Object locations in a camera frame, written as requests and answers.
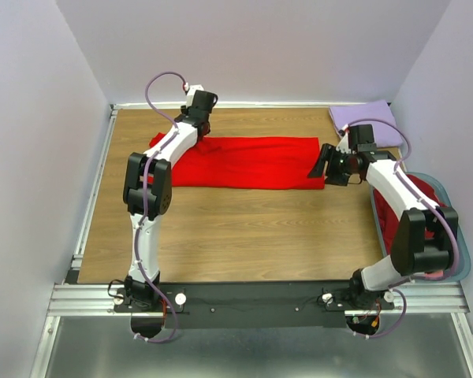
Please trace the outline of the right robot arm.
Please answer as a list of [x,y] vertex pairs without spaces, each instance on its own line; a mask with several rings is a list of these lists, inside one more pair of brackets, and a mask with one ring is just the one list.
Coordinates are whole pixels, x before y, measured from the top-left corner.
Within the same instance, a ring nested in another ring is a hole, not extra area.
[[357,309],[410,280],[445,280],[460,263],[457,212],[429,198],[405,174],[400,160],[377,148],[372,123],[362,119],[343,126],[340,142],[323,144],[307,175],[337,186],[358,175],[380,193],[399,221],[389,255],[352,274],[344,300]]

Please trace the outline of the bright red t shirt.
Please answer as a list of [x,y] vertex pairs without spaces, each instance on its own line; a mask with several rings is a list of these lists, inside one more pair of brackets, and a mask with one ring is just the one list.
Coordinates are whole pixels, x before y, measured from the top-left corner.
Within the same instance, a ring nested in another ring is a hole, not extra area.
[[157,134],[147,156],[172,165],[174,187],[322,190],[323,176],[308,175],[318,159],[315,137],[203,137],[194,130]]

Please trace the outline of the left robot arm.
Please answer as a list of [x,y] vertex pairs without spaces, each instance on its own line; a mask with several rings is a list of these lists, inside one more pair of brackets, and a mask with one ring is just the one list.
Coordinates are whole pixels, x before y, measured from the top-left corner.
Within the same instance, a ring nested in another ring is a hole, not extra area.
[[200,85],[187,89],[186,104],[159,142],[129,156],[123,201],[132,222],[132,261],[125,293],[142,311],[158,305],[158,235],[173,197],[173,167],[210,132],[210,115],[218,96]]

